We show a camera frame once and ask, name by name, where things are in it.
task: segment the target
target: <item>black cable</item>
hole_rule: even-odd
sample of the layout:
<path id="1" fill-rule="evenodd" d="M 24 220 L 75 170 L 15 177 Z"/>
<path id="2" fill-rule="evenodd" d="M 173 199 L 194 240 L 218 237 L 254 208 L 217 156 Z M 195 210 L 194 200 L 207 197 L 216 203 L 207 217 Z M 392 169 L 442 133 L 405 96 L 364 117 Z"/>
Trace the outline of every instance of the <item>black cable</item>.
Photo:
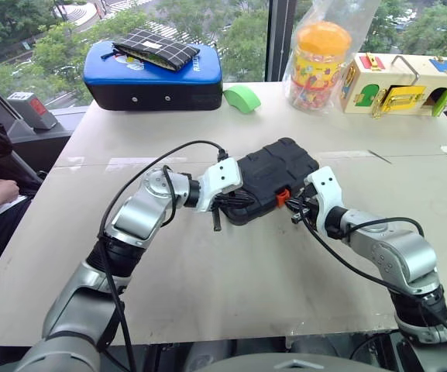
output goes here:
<path id="1" fill-rule="evenodd" d="M 121 364 L 120 361 L 116 359 L 113 355 L 111 355 L 109 351 L 105 350 L 102 353 L 105 355 L 106 358 L 108 358 L 110 362 L 116 365 L 120 370 L 122 370 L 123 372 L 130 372 L 129 369 L 125 367 L 123 364 Z"/>
<path id="2" fill-rule="evenodd" d="M 175 195 L 174 184 L 171 182 L 170 175 L 168 174 L 169 169 L 170 169 L 170 167 L 168 167 L 167 165 L 163 165 L 163 168 L 161 169 L 161 171 L 163 172 L 164 177 L 167 179 L 168 188 L 170 189 L 171 214 L 170 214 L 170 218 L 161 224 L 161 227 L 168 225 L 170 222 L 172 222 L 174 220 L 175 212 L 177 210 L 178 197 Z"/>
<path id="3" fill-rule="evenodd" d="M 346 236 L 348 237 L 350 234 L 354 233 L 356 230 L 362 229 L 366 226 L 378 225 L 379 223 L 387 223 L 387 222 L 409 222 L 414 225 L 414 227 L 418 230 L 418 234 L 425 237 L 425 232 L 423 228 L 419 224 L 418 221 L 414 219 L 409 219 L 408 217 L 390 217 L 388 219 L 374 219 L 373 221 L 368 221 L 364 223 L 360 223 L 359 225 L 355 225 L 350 227 L 346 231 Z"/>
<path id="4" fill-rule="evenodd" d="M 101 261 L 105 267 L 106 280 L 108 281 L 109 290 L 112 292 L 112 298 L 115 303 L 115 309 L 120 318 L 120 325 L 122 326 L 123 338 L 125 340 L 125 348 L 127 351 L 127 357 L 129 358 L 130 372 L 136 372 L 136 358 L 133 356 L 132 341 L 130 340 L 129 326 L 127 325 L 127 320 L 125 318 L 125 313 L 123 312 L 122 304 L 120 303 L 120 297 L 118 291 L 116 290 L 115 281 L 113 280 L 112 269 L 109 266 L 109 258 L 106 253 L 106 248 L 104 243 L 100 244 L 99 253 L 101 254 Z"/>
<path id="5" fill-rule="evenodd" d="M 255 199 L 242 189 L 228 194 L 217 194 L 213 199 L 214 207 L 245 208 L 254 204 Z"/>
<path id="6" fill-rule="evenodd" d="M 212 141 L 206 141 L 204 139 L 196 139 L 195 141 L 190 141 L 187 143 L 184 143 L 183 145 L 180 145 L 179 147 L 175 147 L 173 150 L 168 151 L 167 153 L 161 155 L 157 159 L 153 160 L 150 164 L 148 164 L 146 167 L 144 167 L 139 173 L 137 173 L 135 176 L 130 178 L 130 180 L 127 181 L 126 184 L 122 186 L 122 188 L 119 189 L 119 191 L 116 193 L 116 195 L 113 197 L 111 202 L 109 203 L 108 207 L 106 207 L 105 214 L 102 216 L 101 224 L 99 225 L 99 233 L 98 237 L 101 237 L 103 232 L 105 231 L 106 221 L 108 220 L 109 213 L 112 211 L 113 206 L 118 201 L 120 196 L 123 194 L 123 192 L 127 189 L 128 186 L 130 186 L 137 178 L 139 178 L 141 175 L 143 175 L 149 168 L 151 168 L 154 164 L 159 163 L 162 159 L 165 157 L 170 156 L 172 153 L 176 153 L 178 150 L 182 150 L 185 147 L 195 145 L 198 143 L 205 143 L 207 145 L 214 146 L 218 149 L 218 156 L 221 156 L 222 154 L 226 153 L 225 149 L 218 145 L 217 143 L 214 143 Z"/>
<path id="7" fill-rule="evenodd" d="M 396 332 L 400 332 L 399 329 L 392 329 L 390 332 L 385 332 L 385 333 L 376 333 L 374 335 L 371 335 L 370 337 L 368 337 L 367 339 L 365 339 L 364 341 L 362 341 L 358 346 L 356 346 L 356 348 L 353 350 L 353 352 L 350 354 L 349 359 L 353 360 L 354 357 L 356 356 L 356 354 L 362 349 L 364 348 L 366 345 L 368 345 L 369 343 L 371 343 L 372 341 L 374 341 L 375 339 L 379 338 L 379 337 L 383 337 L 383 336 L 388 336 L 391 335 L 392 333 L 396 333 Z"/>
<path id="8" fill-rule="evenodd" d="M 149 170 L 154 164 L 159 163 L 165 157 L 168 157 L 172 153 L 175 153 L 178 150 L 181 150 L 185 147 L 188 147 L 188 146 L 191 146 L 194 144 L 198 144 L 198 143 L 208 144 L 208 145 L 216 147 L 218 149 L 218 161 L 228 157 L 228 155 L 225 152 L 225 149 L 223 149 L 223 147 L 219 146 L 217 143 L 214 143 L 212 141 L 206 141 L 204 139 L 196 139 L 195 141 L 190 141 L 190 142 L 184 143 L 183 145 L 175 147 L 174 149 L 161 155 L 160 157 L 158 157 L 157 159 L 155 159 L 154 161 L 149 163 L 146 167 L 144 167 L 141 171 L 139 171 L 132 178 L 130 178 L 130 180 L 128 180 L 127 183 L 124 184 L 120 188 L 120 190 L 116 193 L 116 195 L 113 197 L 113 199 L 110 201 L 110 203 L 106 207 L 105 213 L 103 214 L 103 216 L 101 218 L 101 223 L 99 225 L 98 238 L 103 239 L 106 221 L 108 220 L 109 214 L 111 213 L 115 203 L 118 201 L 118 199 L 123 194 L 123 192 L 127 189 L 128 186 L 130 186 L 137 178 L 139 178 L 142 174 L 144 174 L 147 170 Z M 168 185 L 170 187 L 170 184 L 171 184 L 170 177 L 167 178 L 167 182 L 169 182 Z M 112 275 L 111 267 L 109 264 L 109 258 L 108 258 L 108 254 L 106 253 L 106 248 L 104 246 L 104 243 L 100 245 L 99 253 L 101 254 L 101 261 L 103 262 L 103 265 L 105 268 L 105 275 L 106 275 L 106 279 L 108 281 L 108 286 L 110 287 L 110 290 L 112 293 L 113 301 L 115 303 L 116 312 L 118 313 L 119 318 L 120 318 L 120 325 L 122 327 L 123 338 L 125 340 L 126 352 L 127 352 L 128 358 L 129 358 L 130 372 L 136 372 L 137 371 L 136 360 L 133 356 L 133 348 L 132 348 L 132 341 L 130 340 L 129 327 L 127 325 L 125 313 L 123 312 L 122 304 L 120 303 L 120 297 L 119 297 L 118 291 L 116 290 L 115 281 L 113 280 L 113 275 Z"/>
<path id="9" fill-rule="evenodd" d="M 341 258 L 313 229 L 313 227 L 308 223 L 304 212 L 302 208 L 299 208 L 299 213 L 301 215 L 302 222 L 306 226 L 306 229 L 309 230 L 309 232 L 313 235 L 313 237 L 335 258 L 337 259 L 342 265 L 353 271 L 354 273 L 358 274 L 361 277 L 364 277 L 368 281 L 372 281 L 374 283 L 377 283 L 379 285 L 384 286 L 387 289 L 392 290 L 393 292 L 399 293 L 403 296 L 406 296 L 407 298 L 410 298 L 412 301 L 416 301 L 420 306 L 425 308 L 427 312 L 429 312 L 432 316 L 437 318 L 437 320 L 447 329 L 447 321 L 443 319 L 443 317 L 438 314 L 435 310 L 433 310 L 431 307 L 427 306 L 419 297 L 416 297 L 410 293 L 407 293 L 404 289 L 399 288 L 397 285 L 393 285 L 391 283 L 388 283 L 387 281 L 384 281 L 382 279 L 378 279 L 377 277 L 374 277 L 372 275 L 369 275 L 358 268 L 354 267 L 347 261 L 345 261 L 343 258 Z"/>
<path id="10" fill-rule="evenodd" d="M 292 211 L 293 213 L 298 213 L 299 208 L 302 206 L 302 208 L 307 208 L 300 200 L 297 198 L 290 198 L 287 201 L 285 201 L 285 205 L 287 208 Z"/>

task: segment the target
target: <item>window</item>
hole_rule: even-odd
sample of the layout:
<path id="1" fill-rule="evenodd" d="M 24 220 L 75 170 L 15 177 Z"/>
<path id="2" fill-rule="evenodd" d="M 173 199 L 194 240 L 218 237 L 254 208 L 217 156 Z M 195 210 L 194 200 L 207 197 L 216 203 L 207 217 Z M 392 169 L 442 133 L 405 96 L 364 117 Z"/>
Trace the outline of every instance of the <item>window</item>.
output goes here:
<path id="1" fill-rule="evenodd" d="M 88 105 L 85 56 L 142 26 L 220 53 L 224 81 L 262 81 L 266 0 L 0 0 L 0 93 L 32 91 L 49 109 Z"/>
<path id="2" fill-rule="evenodd" d="M 296 24 L 311 3 L 297 0 Z M 447 0 L 381 0 L 361 51 L 447 57 Z"/>

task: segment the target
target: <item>green door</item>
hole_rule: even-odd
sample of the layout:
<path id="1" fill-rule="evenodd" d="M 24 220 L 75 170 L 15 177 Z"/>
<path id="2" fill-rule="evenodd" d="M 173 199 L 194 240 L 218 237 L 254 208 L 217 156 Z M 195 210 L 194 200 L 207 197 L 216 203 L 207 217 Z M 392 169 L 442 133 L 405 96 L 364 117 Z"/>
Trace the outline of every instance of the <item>green door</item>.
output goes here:
<path id="1" fill-rule="evenodd" d="M 446 105 L 447 105 L 447 89 L 445 89 L 442 92 L 442 95 L 440 96 L 440 98 L 437 100 L 437 102 L 435 102 L 435 105 L 433 106 L 433 109 L 432 109 L 432 115 L 440 116 L 440 114 L 442 113 L 442 111 Z"/>
<path id="2" fill-rule="evenodd" d="M 357 97 L 356 106 L 370 107 L 379 90 L 380 87 L 376 84 L 369 84 L 364 87 Z"/>

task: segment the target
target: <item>black and white plaid pouch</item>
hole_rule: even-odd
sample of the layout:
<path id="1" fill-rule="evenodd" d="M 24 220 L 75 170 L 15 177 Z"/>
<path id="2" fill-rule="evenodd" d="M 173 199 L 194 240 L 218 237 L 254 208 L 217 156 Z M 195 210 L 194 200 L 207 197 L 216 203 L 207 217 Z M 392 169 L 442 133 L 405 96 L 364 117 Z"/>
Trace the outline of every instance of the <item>black and white plaid pouch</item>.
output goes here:
<path id="1" fill-rule="evenodd" d="M 179 71 L 199 53 L 198 48 L 178 43 L 145 29 L 133 30 L 120 42 L 113 43 L 113 47 L 120 53 L 172 71 Z"/>

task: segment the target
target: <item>orange latch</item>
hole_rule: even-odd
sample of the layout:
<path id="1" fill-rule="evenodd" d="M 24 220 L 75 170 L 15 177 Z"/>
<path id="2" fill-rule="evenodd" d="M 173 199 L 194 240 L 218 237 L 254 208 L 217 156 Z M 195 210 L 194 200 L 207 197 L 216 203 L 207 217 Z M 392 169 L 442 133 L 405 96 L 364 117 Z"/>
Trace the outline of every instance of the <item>orange latch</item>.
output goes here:
<path id="1" fill-rule="evenodd" d="M 291 192 L 288 189 L 284 189 L 281 193 L 277 194 L 277 206 L 278 208 L 285 204 L 285 202 L 291 198 Z"/>

